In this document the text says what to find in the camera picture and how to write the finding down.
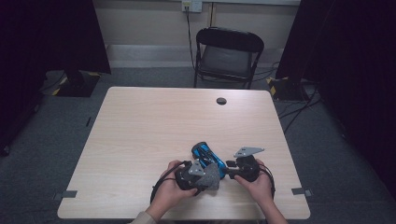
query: chair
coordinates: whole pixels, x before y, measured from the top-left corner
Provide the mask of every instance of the chair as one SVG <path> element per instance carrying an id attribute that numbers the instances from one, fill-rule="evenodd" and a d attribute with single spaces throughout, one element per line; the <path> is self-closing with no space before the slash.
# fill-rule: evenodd
<path id="1" fill-rule="evenodd" d="M 249 32 L 208 27 L 198 32 L 196 42 L 194 88 L 198 76 L 202 80 L 208 76 L 243 82 L 244 86 L 248 83 L 250 89 L 264 49 L 261 38 Z"/>

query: person's left hand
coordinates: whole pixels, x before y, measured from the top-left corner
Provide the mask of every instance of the person's left hand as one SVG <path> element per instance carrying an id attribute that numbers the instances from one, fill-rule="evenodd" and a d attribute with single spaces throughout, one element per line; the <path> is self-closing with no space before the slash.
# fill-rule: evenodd
<path id="1" fill-rule="evenodd" d="M 180 161 L 171 161 L 168 169 L 163 172 L 163 176 L 167 171 L 178 165 Z M 182 190 L 178 187 L 175 180 L 175 171 L 171 172 L 158 188 L 154 200 L 148 207 L 146 212 L 151 215 L 156 222 L 172 207 L 176 206 L 181 200 L 192 197 L 197 189 Z"/>

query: wooden table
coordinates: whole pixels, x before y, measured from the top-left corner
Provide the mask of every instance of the wooden table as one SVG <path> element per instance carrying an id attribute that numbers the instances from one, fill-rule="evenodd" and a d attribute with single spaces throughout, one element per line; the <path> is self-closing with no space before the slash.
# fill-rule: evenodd
<path id="1" fill-rule="evenodd" d="M 223 97 L 226 105 L 218 105 Z M 60 218 L 135 218 L 149 206 L 152 186 L 173 160 L 192 161 L 191 148 L 206 141 L 223 160 L 240 147 L 271 169 L 275 201 L 287 219 L 310 211 L 288 144 L 267 91 L 113 87 L 92 127 L 63 198 Z M 163 219 L 262 219 L 257 204 L 228 176 L 218 191 L 183 201 Z"/>

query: wall outlet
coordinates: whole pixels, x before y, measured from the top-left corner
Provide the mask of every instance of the wall outlet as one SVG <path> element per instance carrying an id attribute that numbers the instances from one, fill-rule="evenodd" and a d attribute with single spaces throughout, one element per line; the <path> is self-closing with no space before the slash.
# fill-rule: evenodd
<path id="1" fill-rule="evenodd" d="M 189 12 L 202 12 L 202 0 L 197 0 L 197 1 L 183 0 L 183 1 L 181 1 L 181 11 L 186 11 L 186 7 L 189 9 Z"/>

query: gray carpet floor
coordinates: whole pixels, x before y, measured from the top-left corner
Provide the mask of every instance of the gray carpet floor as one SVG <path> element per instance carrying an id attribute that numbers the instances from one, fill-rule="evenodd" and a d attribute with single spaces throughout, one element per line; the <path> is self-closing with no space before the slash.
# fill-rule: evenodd
<path id="1" fill-rule="evenodd" d="M 271 68 L 261 68 L 259 72 Z M 44 87 L 62 72 L 48 73 Z M 268 90 L 257 75 L 253 90 Z M 114 68 L 90 98 L 46 95 L 39 110 L 0 158 L 0 223 L 125 223 L 126 220 L 61 220 L 55 193 L 67 188 L 106 91 L 112 86 L 191 88 L 191 68 Z M 311 95 L 314 86 L 306 85 Z M 198 88 L 240 89 L 237 83 L 199 81 Z M 396 202 L 370 164 L 344 137 L 342 126 L 316 93 L 285 133 L 302 185 L 311 189 L 311 217 L 290 223 L 396 223 Z M 304 106 L 275 101 L 280 117 Z M 282 118 L 286 129 L 295 114 Z"/>

